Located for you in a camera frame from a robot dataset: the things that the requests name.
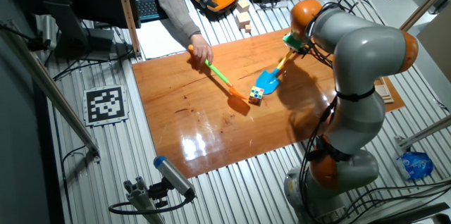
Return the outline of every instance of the orange shovel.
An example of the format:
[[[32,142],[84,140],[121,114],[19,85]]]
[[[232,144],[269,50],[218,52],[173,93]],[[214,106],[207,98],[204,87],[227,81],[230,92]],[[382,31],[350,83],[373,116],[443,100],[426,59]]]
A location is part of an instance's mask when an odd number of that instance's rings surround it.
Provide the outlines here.
[[[194,51],[193,45],[190,44],[190,45],[188,46],[188,49],[189,49],[189,50],[191,51],[191,53],[192,53],[192,52]],[[230,83],[230,82],[228,81],[228,78],[226,78],[226,77],[224,76],[224,74],[222,74],[222,73],[218,70],[218,68],[216,68],[216,67],[213,66],[213,65],[210,65],[208,59],[205,60],[205,64],[206,64],[208,67],[210,67],[210,69],[211,69],[212,71],[214,71],[215,74],[217,74],[217,76],[219,76],[220,79],[221,79],[222,81],[224,81],[224,82],[227,84],[227,86],[228,86],[228,91],[229,91],[231,94],[233,94],[233,95],[236,96],[236,97],[240,97],[241,99],[248,100],[247,97],[243,96],[241,93],[239,93],[239,92],[233,87],[232,83]]]

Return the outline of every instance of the person's arm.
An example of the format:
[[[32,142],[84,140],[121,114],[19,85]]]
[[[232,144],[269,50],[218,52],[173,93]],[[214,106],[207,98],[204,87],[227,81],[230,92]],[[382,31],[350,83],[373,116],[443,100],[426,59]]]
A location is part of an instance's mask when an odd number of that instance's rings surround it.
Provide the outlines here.
[[[198,58],[200,64],[207,58],[210,63],[213,62],[213,52],[211,47],[202,37],[199,27],[192,21],[183,0],[159,0],[160,7],[166,12],[169,20],[175,28],[184,32],[190,38],[194,46],[193,54]]]

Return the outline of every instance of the shovel handle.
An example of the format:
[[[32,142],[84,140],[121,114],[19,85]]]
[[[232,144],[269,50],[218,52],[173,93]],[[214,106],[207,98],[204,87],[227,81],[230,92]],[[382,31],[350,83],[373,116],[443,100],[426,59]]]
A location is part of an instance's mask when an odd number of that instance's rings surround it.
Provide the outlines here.
[[[190,45],[188,46],[188,49],[191,51],[191,53],[194,52],[194,47],[193,47],[192,44],[190,44]],[[208,59],[205,60],[205,64],[206,64],[208,67],[210,67],[210,69],[211,69],[212,71],[214,71],[214,73],[215,73],[217,76],[219,76],[220,79],[221,79],[222,81],[224,81],[226,84],[228,83],[228,78],[226,78],[226,77],[224,76],[224,74],[222,74],[222,73],[218,70],[218,68],[216,68],[216,66],[210,65],[210,62],[209,62]]]
[[[285,57],[282,58],[282,61],[277,65],[277,69],[282,69],[283,65],[287,62],[287,60],[290,58],[291,54],[293,54],[293,50],[290,50]]]

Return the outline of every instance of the small cube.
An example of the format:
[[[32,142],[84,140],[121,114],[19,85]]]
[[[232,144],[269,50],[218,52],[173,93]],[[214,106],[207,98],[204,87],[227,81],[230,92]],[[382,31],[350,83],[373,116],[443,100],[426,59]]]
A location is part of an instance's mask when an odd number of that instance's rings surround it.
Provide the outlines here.
[[[260,106],[264,89],[253,86],[249,94],[249,103]]]
[[[248,13],[239,13],[237,14],[237,17],[235,18],[238,28],[241,30],[242,28],[245,28],[246,25],[251,23],[251,17]]]
[[[245,26],[245,30],[246,30],[246,33],[250,33],[251,32],[251,30],[252,30],[252,27],[251,27],[251,25],[246,25]]]
[[[249,2],[247,0],[240,0],[237,5],[237,9],[240,13],[248,12]]]

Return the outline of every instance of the human hand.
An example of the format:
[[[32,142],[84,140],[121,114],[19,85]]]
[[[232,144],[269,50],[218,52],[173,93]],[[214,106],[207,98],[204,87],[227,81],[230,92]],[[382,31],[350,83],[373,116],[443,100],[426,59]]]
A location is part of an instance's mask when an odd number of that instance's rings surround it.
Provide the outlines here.
[[[199,61],[199,66],[202,66],[206,59],[209,60],[211,65],[213,63],[213,51],[203,36],[201,34],[195,34],[191,36],[190,40],[194,47],[192,54]]]

